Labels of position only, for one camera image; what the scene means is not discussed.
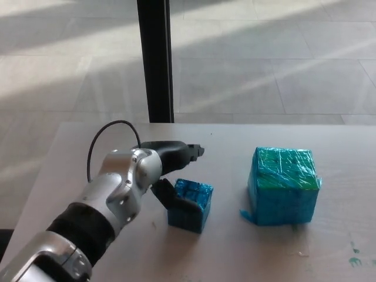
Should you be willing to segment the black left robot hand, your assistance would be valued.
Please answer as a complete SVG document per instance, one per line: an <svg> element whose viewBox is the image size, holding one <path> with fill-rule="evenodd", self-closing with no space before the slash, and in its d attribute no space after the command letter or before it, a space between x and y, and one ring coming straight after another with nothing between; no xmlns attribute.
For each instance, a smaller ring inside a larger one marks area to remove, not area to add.
<svg viewBox="0 0 376 282"><path fill-rule="evenodd" d="M204 154L204 148L200 144L186 144L181 141L142 142L140 147L156 151L162 162L163 176L185 168ZM158 180L151 186L151 190L167 210L179 209L190 214L202 212L197 203L178 196L174 186L167 179Z"/></svg>

